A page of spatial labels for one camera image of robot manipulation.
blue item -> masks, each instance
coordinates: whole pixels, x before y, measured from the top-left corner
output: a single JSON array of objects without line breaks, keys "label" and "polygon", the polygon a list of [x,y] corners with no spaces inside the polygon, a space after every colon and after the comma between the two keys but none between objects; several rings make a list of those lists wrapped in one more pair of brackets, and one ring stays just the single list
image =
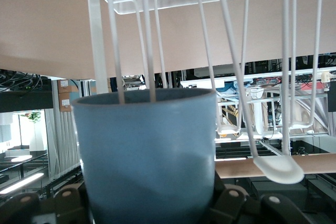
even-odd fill
[{"label": "blue item", "polygon": [[213,195],[216,94],[157,89],[72,103],[96,223],[197,223]]},{"label": "blue item", "polygon": [[216,89],[218,92],[226,92],[229,89],[235,89],[233,82],[225,82],[223,88]]}]

cardboard box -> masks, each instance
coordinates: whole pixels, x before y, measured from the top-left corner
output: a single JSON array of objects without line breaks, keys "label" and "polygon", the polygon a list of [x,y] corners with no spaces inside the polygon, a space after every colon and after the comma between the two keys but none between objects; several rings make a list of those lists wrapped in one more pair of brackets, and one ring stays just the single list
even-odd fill
[{"label": "cardboard box", "polygon": [[58,93],[78,92],[76,85],[70,80],[57,80]]},{"label": "cardboard box", "polygon": [[58,94],[58,101],[59,101],[59,110],[61,112],[70,112],[70,93],[60,93]]},{"label": "cardboard box", "polygon": [[79,98],[78,92],[67,92],[58,94],[60,112],[72,111],[71,102],[77,98]]}]

white metal bar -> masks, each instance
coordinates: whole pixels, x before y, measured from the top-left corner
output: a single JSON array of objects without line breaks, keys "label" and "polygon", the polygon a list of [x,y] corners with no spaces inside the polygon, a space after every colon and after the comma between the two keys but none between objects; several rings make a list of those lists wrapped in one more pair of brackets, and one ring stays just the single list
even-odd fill
[{"label": "white metal bar", "polygon": [[152,33],[151,33],[151,20],[149,15],[148,0],[143,1],[143,14],[145,19],[146,31],[146,48],[147,48],[147,63],[149,73],[149,87],[150,87],[150,100],[156,101],[155,82],[154,82],[154,64],[153,64],[153,46],[152,46]]},{"label": "white metal bar", "polygon": [[124,90],[122,88],[122,74],[121,74],[121,62],[120,62],[120,51],[119,51],[119,40],[118,40],[118,31],[117,31],[117,22],[115,20],[114,12],[114,0],[107,0],[109,8],[109,18],[110,18],[110,29],[112,33],[112,43],[113,43],[113,56],[114,56],[114,65],[115,65],[115,75],[117,78],[117,87],[118,87],[118,98],[119,103],[125,103]]},{"label": "white metal bar", "polygon": [[[230,51],[231,51],[231,57],[232,57],[232,61],[233,61],[233,65],[234,65],[234,69],[235,69],[235,73],[236,73],[236,77],[237,77],[237,83],[238,83],[238,87],[240,89],[240,92],[242,92],[245,88],[244,88],[244,76],[242,74],[241,69],[239,68],[239,63],[237,61],[237,47],[236,47],[236,43],[235,43],[235,38],[234,38],[234,34],[233,34],[233,28],[232,28],[232,22],[231,22],[231,18],[230,18],[230,13],[228,11],[228,6],[227,6],[227,2],[226,0],[220,0],[221,6],[222,6],[222,12],[223,12],[223,18],[224,18],[224,22],[225,22],[225,27],[226,27],[226,32],[227,32],[227,37],[229,40],[229,47],[230,47]],[[253,141],[253,132],[252,132],[252,121],[251,121],[251,115],[250,115],[250,111],[249,111],[249,107],[247,104],[247,99],[245,94],[243,93],[241,95],[241,105],[243,107],[243,113],[244,113],[244,117],[245,117],[245,121],[246,121],[246,125],[247,125],[247,133],[250,139],[250,149],[251,149],[251,153],[253,157],[258,157],[258,151],[257,151],[257,147],[256,147],[256,143],[255,141]]]},{"label": "white metal bar", "polygon": [[273,130],[276,130],[276,122],[275,122],[275,108],[274,108],[274,101],[271,101],[272,106],[272,121],[273,121]]},{"label": "white metal bar", "polygon": [[172,79],[172,73],[171,72],[168,72],[168,83],[169,83],[169,88],[172,89],[173,88],[173,79]]},{"label": "white metal bar", "polygon": [[80,88],[83,87],[84,97],[88,97],[90,95],[90,82],[91,82],[90,80],[84,80],[84,81],[79,82]]},{"label": "white metal bar", "polygon": [[290,138],[301,138],[301,137],[316,137],[316,136],[329,136],[328,132],[317,132],[314,134],[295,134],[290,135]]},{"label": "white metal bar", "polygon": [[[297,27],[297,0],[292,0],[292,58],[291,58],[291,97],[295,96],[295,71],[296,71],[296,27]],[[290,103],[290,126],[294,121],[295,101],[291,99]]]},{"label": "white metal bar", "polygon": [[185,79],[187,79],[187,73],[186,73],[186,70],[182,70],[182,73],[181,73],[182,77],[182,81],[185,81]]},{"label": "white metal bar", "polygon": [[138,22],[138,30],[139,30],[143,70],[144,70],[144,75],[145,75],[145,80],[144,81],[146,83],[146,87],[149,88],[149,74],[148,74],[148,66],[147,66],[147,56],[146,56],[145,45],[144,45],[144,41],[143,41],[141,18],[140,18],[140,12],[139,12],[139,7],[138,7],[137,0],[115,0],[114,4],[127,3],[127,2],[132,2],[134,4],[135,14],[137,16],[137,22]]},{"label": "white metal bar", "polygon": [[[289,0],[282,0],[282,102],[287,103],[289,97]],[[289,108],[281,103],[282,115],[282,134],[283,148],[282,152],[285,155],[290,155],[289,151]]]},{"label": "white metal bar", "polygon": [[88,0],[94,75],[97,94],[108,93],[100,0]]},{"label": "white metal bar", "polygon": [[163,88],[166,89],[167,79],[166,79],[166,70],[165,70],[164,57],[163,57],[162,35],[161,35],[161,26],[160,26],[160,18],[159,18],[159,10],[158,10],[158,0],[154,0],[154,11],[155,11],[157,40],[159,42],[159,53],[160,53],[160,61],[161,61],[161,79],[162,79]]}]

aluminum rail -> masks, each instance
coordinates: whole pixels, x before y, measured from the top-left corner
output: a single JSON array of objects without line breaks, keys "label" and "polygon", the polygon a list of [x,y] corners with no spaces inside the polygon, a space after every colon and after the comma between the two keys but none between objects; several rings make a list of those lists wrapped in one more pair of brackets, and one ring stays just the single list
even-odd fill
[{"label": "aluminum rail", "polygon": [[283,155],[283,153],[280,150],[276,149],[275,147],[271,146],[270,144],[264,143],[263,141],[260,141],[260,140],[258,140],[258,143],[261,144],[266,149],[268,149],[269,151],[273,152],[277,156],[282,156]]},{"label": "aluminum rail", "polygon": [[289,135],[290,138],[300,138],[300,137],[316,137],[316,136],[329,136],[328,132],[317,132],[314,134],[298,134],[298,135]]},{"label": "aluminum rail", "polygon": [[[316,98],[326,98],[328,97],[328,94],[326,93],[321,93],[321,94],[316,94]],[[304,95],[297,95],[295,97],[295,100],[303,100],[303,99],[310,99],[311,95],[310,94],[304,94]],[[275,102],[275,101],[280,101],[280,97],[269,97],[269,98],[261,98],[261,99],[253,99],[250,101],[247,101],[247,103],[255,103],[255,102]],[[218,106],[227,106],[227,105],[235,105],[239,104],[238,101],[233,102],[219,102]]]}]

